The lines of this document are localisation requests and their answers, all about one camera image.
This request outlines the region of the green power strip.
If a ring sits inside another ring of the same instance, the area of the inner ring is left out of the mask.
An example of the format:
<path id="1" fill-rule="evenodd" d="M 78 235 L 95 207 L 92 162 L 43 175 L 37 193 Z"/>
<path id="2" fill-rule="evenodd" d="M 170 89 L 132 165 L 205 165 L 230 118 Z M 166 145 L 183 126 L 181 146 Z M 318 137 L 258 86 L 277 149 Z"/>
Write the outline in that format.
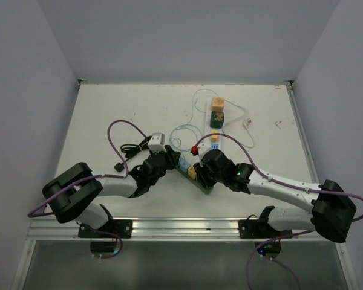
<path id="1" fill-rule="evenodd" d="M 177 171 L 186 178 L 189 182 L 199 188 L 204 194 L 208 195 L 213 189 L 213 186 L 206 185 L 202 178 L 199 177 L 196 171 L 197 165 L 187 162 L 185 159 L 181 159 L 176 167 Z"/>

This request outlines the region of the light blue USB charger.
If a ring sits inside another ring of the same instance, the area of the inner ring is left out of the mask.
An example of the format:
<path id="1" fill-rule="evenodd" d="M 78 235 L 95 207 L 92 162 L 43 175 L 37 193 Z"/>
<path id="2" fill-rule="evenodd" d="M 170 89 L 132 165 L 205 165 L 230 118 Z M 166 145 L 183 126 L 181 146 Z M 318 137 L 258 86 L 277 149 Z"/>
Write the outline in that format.
<path id="1" fill-rule="evenodd" d="M 187 173 L 188 172 L 188 168 L 190 168 L 190 163 L 187 162 L 186 160 L 182 159 L 179 161 L 179 168 L 182 172 Z"/>

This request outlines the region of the yellow USB charger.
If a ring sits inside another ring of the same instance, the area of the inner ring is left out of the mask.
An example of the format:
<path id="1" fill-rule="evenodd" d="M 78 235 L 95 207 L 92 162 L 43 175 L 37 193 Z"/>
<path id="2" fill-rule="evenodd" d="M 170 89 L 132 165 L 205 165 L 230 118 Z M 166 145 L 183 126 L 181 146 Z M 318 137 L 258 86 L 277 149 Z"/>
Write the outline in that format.
<path id="1" fill-rule="evenodd" d="M 195 171 L 195 169 L 194 169 L 194 167 L 193 167 L 193 166 L 190 166 L 190 167 L 188 168 L 187 174 L 188 174 L 188 176 L 189 176 L 191 179 L 193 179 L 193 180 L 196 180 L 196 179 L 197 179 L 197 173 L 196 173 L 196 171 Z"/>

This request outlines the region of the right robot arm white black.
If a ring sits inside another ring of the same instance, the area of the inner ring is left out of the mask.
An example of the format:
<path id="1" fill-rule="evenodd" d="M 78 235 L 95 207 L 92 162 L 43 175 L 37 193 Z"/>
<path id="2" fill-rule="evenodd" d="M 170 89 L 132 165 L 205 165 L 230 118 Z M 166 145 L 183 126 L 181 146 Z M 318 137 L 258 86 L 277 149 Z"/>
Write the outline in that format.
<path id="1" fill-rule="evenodd" d="M 295 230 L 315 231 L 323 238 L 344 243 L 354 220 L 356 206 L 333 181 L 323 184 L 280 181 L 275 175 L 248 163 L 235 164 L 222 151 L 199 154 L 195 164 L 203 187 L 221 183 L 233 192 L 261 195 L 290 204 L 290 208 L 267 206 L 249 229 L 261 237 L 278 237 Z"/>

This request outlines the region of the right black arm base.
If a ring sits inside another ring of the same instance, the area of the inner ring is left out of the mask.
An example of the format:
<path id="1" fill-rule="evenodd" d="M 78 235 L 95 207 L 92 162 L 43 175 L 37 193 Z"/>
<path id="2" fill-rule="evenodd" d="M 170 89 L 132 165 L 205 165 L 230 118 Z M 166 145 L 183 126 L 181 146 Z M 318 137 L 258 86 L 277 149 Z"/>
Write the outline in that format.
<path id="1" fill-rule="evenodd" d="M 291 235 L 292 230 L 277 231 L 268 224 L 268 215 L 261 214 L 260 217 L 252 219 L 249 216 L 246 219 L 238 221 L 238 231 L 241 239 L 270 239 Z"/>

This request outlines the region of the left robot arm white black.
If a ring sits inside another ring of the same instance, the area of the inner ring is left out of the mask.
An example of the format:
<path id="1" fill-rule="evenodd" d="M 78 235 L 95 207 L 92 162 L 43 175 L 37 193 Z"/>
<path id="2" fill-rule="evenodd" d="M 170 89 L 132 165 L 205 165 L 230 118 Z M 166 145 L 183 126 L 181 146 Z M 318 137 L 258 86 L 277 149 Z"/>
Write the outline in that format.
<path id="1" fill-rule="evenodd" d="M 138 198 L 178 166 L 181 153 L 166 145 L 162 152 L 151 152 L 141 165 L 125 178 L 116 175 L 94 175 L 85 162 L 70 167 L 42 189 L 42 194 L 61 224 L 79 221 L 92 227 L 100 237 L 109 236 L 114 223 L 94 199 L 101 196 Z"/>

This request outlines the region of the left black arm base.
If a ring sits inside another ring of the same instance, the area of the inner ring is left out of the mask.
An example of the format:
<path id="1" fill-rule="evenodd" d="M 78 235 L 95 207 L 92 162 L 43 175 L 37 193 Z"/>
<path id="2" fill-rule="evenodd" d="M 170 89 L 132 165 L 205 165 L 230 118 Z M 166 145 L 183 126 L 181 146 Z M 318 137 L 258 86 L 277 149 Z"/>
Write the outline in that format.
<path id="1" fill-rule="evenodd" d="M 116 234 L 122 239 L 130 239 L 133 229 L 133 221 L 130 219 L 114 219 L 108 221 L 100 229 L 96 229 L 96 232 L 90 230 L 84 225 L 80 225 L 78 237 L 89 239 L 102 239 L 112 238 L 110 234 Z"/>

